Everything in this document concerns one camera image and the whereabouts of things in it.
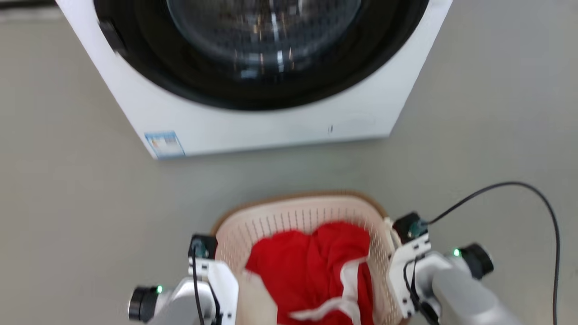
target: white washing machine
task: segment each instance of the white washing machine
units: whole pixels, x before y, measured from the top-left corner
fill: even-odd
[[[451,0],[57,0],[154,158],[388,136]]]

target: clothing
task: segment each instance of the clothing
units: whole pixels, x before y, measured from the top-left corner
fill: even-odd
[[[261,277],[279,324],[373,325],[369,244],[363,228],[344,222],[282,232],[257,242],[245,269]]]

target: red garment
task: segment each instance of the red garment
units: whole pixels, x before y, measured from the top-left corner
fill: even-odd
[[[261,277],[277,303],[279,324],[373,325],[372,281],[365,262],[369,243],[369,234],[363,228],[342,222],[324,224],[311,235],[282,232],[257,242],[245,269]],[[347,262],[353,267],[344,272]],[[299,317],[294,312],[317,309],[332,298],[342,298],[343,282],[350,293],[349,299],[343,297],[347,301],[333,299],[333,302],[347,305],[349,309],[358,308],[358,311],[347,315],[333,307],[329,312],[321,312],[323,318],[319,321],[295,319]]]

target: gray floor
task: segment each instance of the gray floor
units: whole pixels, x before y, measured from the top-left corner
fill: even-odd
[[[243,202],[347,188],[432,217],[516,179],[559,214],[560,324],[575,324],[577,31],[571,0],[456,0],[391,138],[158,162],[66,22],[0,25],[0,322],[128,324],[132,288],[178,281],[191,233]],[[533,194],[496,190],[431,232],[439,250],[484,244],[484,283],[551,323],[554,237]]]

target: laundry basket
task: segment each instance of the laundry basket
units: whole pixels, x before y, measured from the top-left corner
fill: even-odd
[[[328,191],[244,205],[215,224],[213,235],[218,241],[215,259],[225,261],[239,280],[236,325],[276,324],[276,305],[270,296],[248,290],[247,279],[243,276],[253,245],[277,232],[311,233],[320,225],[335,221],[363,227],[371,237],[368,266],[372,274],[374,324],[398,325],[401,322],[401,313],[386,281],[390,258],[401,245],[392,229],[392,221],[377,202],[361,193]]]

